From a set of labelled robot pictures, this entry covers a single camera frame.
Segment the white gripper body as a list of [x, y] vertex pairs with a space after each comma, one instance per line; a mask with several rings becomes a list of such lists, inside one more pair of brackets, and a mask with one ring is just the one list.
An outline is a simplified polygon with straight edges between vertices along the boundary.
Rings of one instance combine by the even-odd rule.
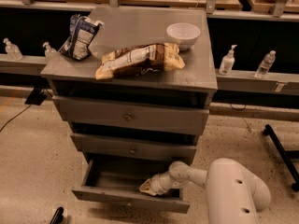
[[166, 194], [173, 186], [174, 178], [168, 173], [154, 175], [150, 181], [150, 189], [154, 196]]

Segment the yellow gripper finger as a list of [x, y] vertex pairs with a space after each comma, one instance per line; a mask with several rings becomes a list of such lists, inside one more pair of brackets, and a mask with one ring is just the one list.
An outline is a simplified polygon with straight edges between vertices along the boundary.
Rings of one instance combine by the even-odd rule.
[[152, 189], [139, 189], [139, 191], [141, 193], [145, 193], [145, 194], [148, 194], [150, 196], [156, 196], [157, 193], [155, 191], [153, 191]]
[[154, 189], [154, 183], [155, 181], [152, 178], [148, 178], [144, 183], [140, 185], [141, 190], [149, 190]]

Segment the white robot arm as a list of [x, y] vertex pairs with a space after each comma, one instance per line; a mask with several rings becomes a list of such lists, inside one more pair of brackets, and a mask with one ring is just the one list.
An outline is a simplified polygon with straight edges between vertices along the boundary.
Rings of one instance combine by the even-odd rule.
[[147, 179], [139, 191], [163, 195], [193, 183], [206, 189], [209, 224], [259, 224], [257, 212], [271, 203], [271, 193], [260, 177], [237, 161], [220, 158], [207, 170], [174, 161], [169, 169]]

